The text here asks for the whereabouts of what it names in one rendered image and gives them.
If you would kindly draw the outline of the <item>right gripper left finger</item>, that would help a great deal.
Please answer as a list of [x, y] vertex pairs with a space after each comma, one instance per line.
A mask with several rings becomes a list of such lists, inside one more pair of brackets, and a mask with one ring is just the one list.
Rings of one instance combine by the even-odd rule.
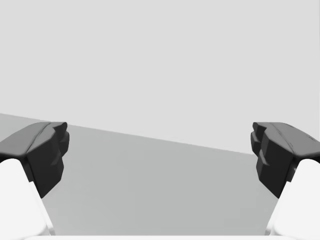
[[55, 235], [43, 204], [62, 179], [66, 122], [37, 122], [0, 141], [0, 236]]

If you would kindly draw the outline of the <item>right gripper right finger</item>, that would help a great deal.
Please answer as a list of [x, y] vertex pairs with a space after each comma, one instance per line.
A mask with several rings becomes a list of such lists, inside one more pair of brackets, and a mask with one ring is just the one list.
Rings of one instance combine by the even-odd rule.
[[254, 122], [259, 181], [278, 199], [267, 236], [320, 236], [320, 141], [282, 122]]

